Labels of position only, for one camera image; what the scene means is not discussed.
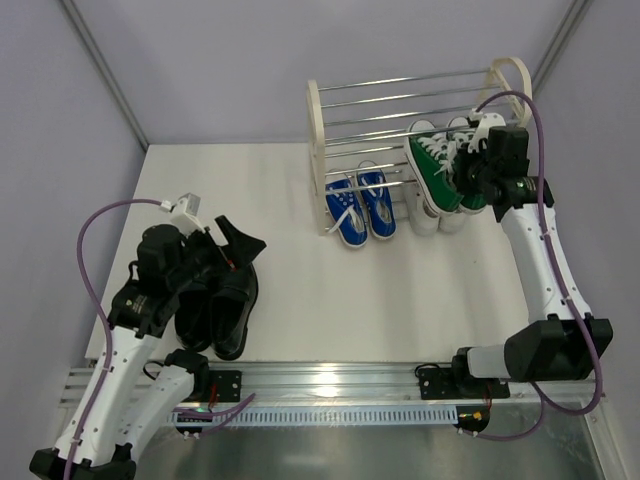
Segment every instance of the white wall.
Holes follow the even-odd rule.
[[[633,455],[640,452],[638,19],[635,0],[594,2],[537,102],[565,252],[594,314],[613,324],[605,390]]]
[[[304,140],[310,78],[461,70],[511,55],[533,68],[570,2],[76,3],[150,142],[207,143]]]
[[[0,415],[2,478],[31,479],[36,448],[69,367],[82,358],[92,312],[75,263],[84,219],[130,198],[142,150],[57,2],[0,3]],[[98,291],[126,212],[86,242]]]

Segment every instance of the white platform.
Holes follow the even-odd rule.
[[[260,296],[241,360],[449,361],[458,347],[501,343],[527,325],[509,242],[490,210],[458,234],[432,238],[400,221],[390,241],[370,236],[352,251],[337,234],[317,235],[309,168],[306,144],[152,146],[147,154],[136,198],[193,192],[216,240],[213,220],[224,214],[267,242],[255,262]],[[142,232],[164,222],[152,206],[131,207],[105,309]],[[86,356],[96,358],[103,341],[96,324]],[[153,358],[179,346],[171,323]]]

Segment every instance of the white robotic arm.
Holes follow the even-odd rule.
[[[178,295],[193,282],[206,287],[216,277],[249,265],[266,246],[225,217],[216,218],[216,223],[229,244],[216,245],[196,217],[199,203],[192,194],[175,205],[162,202],[160,208],[174,226],[151,227],[143,234],[137,251],[138,279],[132,275],[113,299],[112,357],[102,387],[87,415],[105,371],[106,346],[70,424],[53,449],[37,451],[31,461],[30,470],[41,479],[62,480],[68,460],[72,479],[132,479],[136,461],[161,422],[179,403],[192,396],[202,398],[209,388],[207,358],[176,350],[144,397],[129,407],[140,372],[180,306]],[[80,424],[83,429],[76,440]]]
[[[575,305],[585,320],[598,355],[613,336],[609,320],[594,319],[567,264],[558,237],[554,199],[544,182],[543,210],[547,232],[539,218],[537,177],[528,176],[528,134],[520,127],[506,127],[498,114],[472,111],[476,131],[466,149],[456,157],[457,186],[466,193],[482,193],[493,207],[511,243],[529,311],[529,327],[505,344],[461,349],[468,373],[474,378],[515,381],[577,380],[593,367],[585,339],[577,328]],[[554,272],[545,245],[548,236],[559,272]],[[569,298],[557,281],[559,273]]]

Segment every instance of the black shoe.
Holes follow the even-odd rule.
[[[236,360],[247,341],[249,314],[258,298],[253,265],[225,275],[215,287],[180,294],[175,329],[185,350],[202,352],[209,345],[222,360]]]
[[[181,293],[180,308],[175,315],[178,340],[185,350],[202,352],[211,345],[211,320],[208,304],[212,293],[202,290]]]
[[[247,342],[247,323],[258,299],[253,265],[226,275],[209,303],[211,343],[221,360],[236,360]]]

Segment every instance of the pair of shoes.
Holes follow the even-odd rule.
[[[452,119],[448,127],[468,127],[464,117]],[[484,196],[461,195],[455,183],[455,157],[459,148],[473,138],[473,129],[447,133],[428,133],[435,130],[428,120],[418,120],[409,131],[422,131],[417,137],[407,137],[404,151],[422,191],[426,208],[432,217],[453,215],[457,212],[474,215],[486,206]]]
[[[356,179],[359,186],[383,184],[387,181],[381,170],[358,173]],[[362,190],[360,195],[356,192],[341,192],[340,190],[353,188],[349,177],[328,183],[325,188],[328,192],[337,191],[337,193],[326,195],[329,214],[335,221],[329,233],[338,231],[348,247],[360,248],[366,243],[367,223],[373,236],[379,240],[388,240],[396,232],[396,220],[388,188]],[[368,222],[365,221],[360,198],[366,207]]]
[[[176,334],[186,350],[209,346],[221,360],[236,360],[247,341],[249,315],[258,299],[258,276],[250,264],[179,295]]]
[[[414,178],[411,174],[405,176],[405,180]],[[409,214],[409,224],[417,235],[430,237],[438,229],[445,233],[456,233],[464,226],[467,219],[465,213],[456,212],[441,217],[433,215],[427,208],[422,189],[417,183],[406,183],[402,187]]]

